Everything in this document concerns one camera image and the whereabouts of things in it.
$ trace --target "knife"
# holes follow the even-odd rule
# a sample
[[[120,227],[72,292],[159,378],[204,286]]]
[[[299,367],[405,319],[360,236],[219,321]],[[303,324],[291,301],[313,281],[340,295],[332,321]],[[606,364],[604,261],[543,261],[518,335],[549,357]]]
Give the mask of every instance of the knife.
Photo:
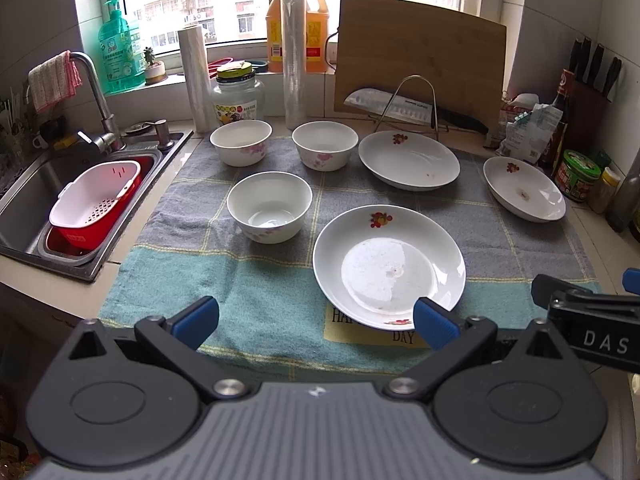
[[[620,75],[620,69],[622,69],[622,61],[619,58],[615,57],[611,61],[611,65],[609,66],[609,70],[607,71],[607,77],[604,81],[604,87],[602,88],[602,95],[609,98],[609,92],[615,85],[618,80],[618,76]]]
[[[574,47],[571,49],[571,56],[569,57],[569,72],[575,74],[575,68],[578,66],[578,60],[580,59],[580,51],[582,49],[582,42],[575,38]]]
[[[576,81],[582,82],[582,76],[584,75],[585,70],[587,70],[587,65],[589,64],[589,56],[591,54],[591,39],[584,38],[582,42],[582,48],[580,49],[580,59],[578,60],[578,68],[575,70],[575,79]]]
[[[344,100],[344,104],[381,116],[385,111],[389,99],[391,99],[389,92],[376,88],[361,88],[349,94]],[[463,130],[473,130],[480,134],[485,134],[489,131],[489,128],[473,117],[452,112],[440,106],[437,107],[437,111],[439,119],[443,119],[447,121],[447,123],[462,128]],[[424,124],[431,128],[435,127],[433,105],[408,99],[401,95],[397,95],[394,98],[391,106],[386,111],[385,117],[404,121],[405,123]]]
[[[602,64],[602,55],[604,54],[604,47],[599,43],[596,47],[593,57],[591,58],[591,66],[589,67],[589,75],[587,76],[587,85],[593,88],[593,83],[596,81],[598,72],[600,71],[600,65]]]

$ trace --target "teal towel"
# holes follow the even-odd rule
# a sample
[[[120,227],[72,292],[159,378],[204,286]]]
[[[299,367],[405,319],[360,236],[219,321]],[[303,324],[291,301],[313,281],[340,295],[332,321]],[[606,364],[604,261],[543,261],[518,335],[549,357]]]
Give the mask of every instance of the teal towel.
[[[597,290],[593,269],[566,218],[533,224],[515,217],[489,193],[484,158],[456,156],[460,176],[454,183],[412,193],[377,180],[355,152],[342,170],[319,173],[300,163],[290,138],[271,139],[262,162],[236,169],[222,164],[214,148],[201,142],[120,266],[99,317],[111,326],[132,326],[150,314],[172,316],[212,295],[220,303],[220,323],[200,350],[245,379],[331,381],[400,373],[430,350],[400,346],[400,340],[414,342],[413,334],[401,332],[380,333],[381,338],[398,338],[398,345],[325,338],[326,323],[350,320],[332,314],[311,264],[322,227],[343,211],[372,203],[418,210],[451,234],[467,273],[455,309],[460,317],[483,315],[504,328],[525,327],[545,315],[530,298],[530,282],[540,272]],[[275,246],[245,238],[225,202],[235,182],[268,170],[298,174],[314,192],[302,231]]]

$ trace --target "countertop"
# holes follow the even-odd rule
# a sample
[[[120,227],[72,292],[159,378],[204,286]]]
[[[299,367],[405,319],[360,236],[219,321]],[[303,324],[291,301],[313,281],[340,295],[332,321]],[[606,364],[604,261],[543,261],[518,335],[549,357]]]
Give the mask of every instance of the countertop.
[[[373,131],[370,120],[338,120],[348,124],[362,138]],[[288,136],[284,118],[267,118],[273,136]],[[171,131],[191,131],[193,123],[182,121],[170,124]],[[490,156],[492,150],[482,146],[478,134],[452,130],[441,135],[450,148]],[[129,253],[160,197],[173,181],[200,142],[207,142],[194,134],[167,166],[127,225],[107,262],[93,283],[77,282],[46,270],[30,267],[0,256],[0,282],[46,305],[77,318],[96,317],[118,273],[118,267]],[[627,267],[637,267],[640,244],[626,231],[619,235],[612,231],[602,216],[596,215],[586,204],[567,200],[567,216],[589,257],[603,291],[624,294],[622,273]]]

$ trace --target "faucet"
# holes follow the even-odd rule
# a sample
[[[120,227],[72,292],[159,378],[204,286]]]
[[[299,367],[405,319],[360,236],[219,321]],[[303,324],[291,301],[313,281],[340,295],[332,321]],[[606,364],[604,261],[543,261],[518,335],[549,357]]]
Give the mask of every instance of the faucet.
[[[91,61],[91,58],[84,52],[72,52],[69,57],[84,65],[87,77],[89,78],[89,85],[91,85],[91,90],[94,92],[95,102],[98,105],[98,110],[100,110],[100,115],[102,116],[101,122],[104,133],[100,135],[95,143],[100,148],[101,153],[105,152],[109,148],[114,152],[119,152],[124,149],[125,143],[120,135],[120,129],[116,122],[115,115],[113,115],[109,110],[107,99],[104,98],[104,94],[102,93],[102,90],[100,90],[100,83],[98,83],[98,75],[95,72],[94,62]],[[29,94],[30,87],[27,86],[27,104],[29,104],[30,100]]]

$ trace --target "white bowl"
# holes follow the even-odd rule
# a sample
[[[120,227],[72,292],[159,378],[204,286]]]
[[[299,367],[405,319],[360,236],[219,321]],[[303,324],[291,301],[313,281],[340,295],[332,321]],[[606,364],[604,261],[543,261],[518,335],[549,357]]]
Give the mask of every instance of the white bowl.
[[[311,199],[311,188],[300,177],[266,171],[233,186],[226,206],[247,238],[279,244],[300,231]]]
[[[209,140],[216,147],[220,160],[242,168],[263,160],[271,126],[264,121],[236,121],[215,130]]]
[[[549,222],[564,216],[564,197],[544,173],[509,156],[484,163],[484,177],[495,199],[514,215],[530,222]]]
[[[465,288],[453,238],[426,216],[393,205],[357,207],[331,220],[316,240],[313,264],[331,303],[381,330],[412,330],[418,298],[451,310]]]
[[[342,168],[358,143],[358,134],[344,124],[316,121],[302,124],[291,136],[302,164],[312,170],[335,171]]]
[[[382,182],[408,191],[431,191],[457,179],[453,152],[419,134],[398,130],[371,134],[358,148],[360,160]]]

